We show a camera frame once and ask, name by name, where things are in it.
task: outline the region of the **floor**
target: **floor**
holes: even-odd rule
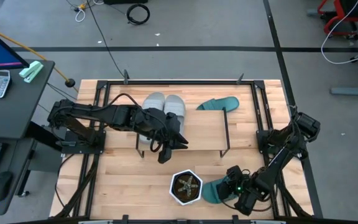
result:
[[[308,149],[324,217],[358,220],[358,97],[329,94],[332,86],[358,86],[358,63],[333,65],[319,53],[323,23],[305,12],[320,2],[150,0],[152,15],[143,26],[127,24],[119,11],[128,5],[92,9],[119,68],[128,70],[131,78],[238,78],[244,73],[248,79],[285,81],[288,99],[292,91],[300,110],[322,123],[318,140]],[[272,39],[267,5],[281,48]],[[0,0],[0,6],[0,31],[39,49],[74,78],[76,86],[83,78],[120,78],[90,10],[77,23],[63,0]],[[133,16],[142,13],[134,11]],[[326,46],[327,56],[337,62],[358,51],[358,41],[352,44],[342,37],[328,40]],[[36,58],[15,50],[24,58]],[[50,83],[76,94],[55,72]],[[47,87],[40,105],[49,110],[60,98]],[[47,115],[38,107],[33,120],[46,124]],[[26,187],[32,194],[15,198],[0,223],[46,218],[56,179],[55,174],[34,172]]]

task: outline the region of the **wooden table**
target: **wooden table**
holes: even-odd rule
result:
[[[264,80],[268,103],[275,129],[285,127],[289,122],[287,103],[280,80]],[[97,80],[82,80],[77,103],[93,104]],[[99,160],[96,188],[94,191],[91,218],[121,219],[240,219],[273,218],[272,210],[252,212],[247,217],[223,204],[213,205],[203,199],[192,205],[181,206],[168,193],[172,174],[191,169],[204,183],[222,178],[226,170],[234,165],[241,169],[256,171],[264,165],[257,149],[255,132],[257,121],[249,86],[245,85],[114,85],[109,99],[119,93],[130,94],[138,104],[152,92],[161,91],[166,96],[179,95],[186,103],[184,136],[189,143],[187,150],[175,150],[172,159],[165,164],[157,162],[158,153],[147,151],[141,158],[135,150],[136,133],[118,132],[107,128],[106,147]],[[211,98],[236,96],[240,101],[238,109],[227,114],[231,150],[220,158],[219,150],[226,149],[226,135],[222,111],[195,111],[202,102]],[[132,104],[126,97],[117,104]],[[267,124],[263,110],[264,127]],[[66,203],[78,185],[82,155],[73,156],[60,171],[57,189]],[[287,189],[308,213],[313,213],[301,162],[293,159],[284,168],[283,175]],[[85,198],[81,211],[85,209]],[[280,196],[277,197],[280,214],[283,214]],[[255,208],[268,207],[269,202],[257,202]],[[62,206],[55,195],[50,215],[58,213]]]

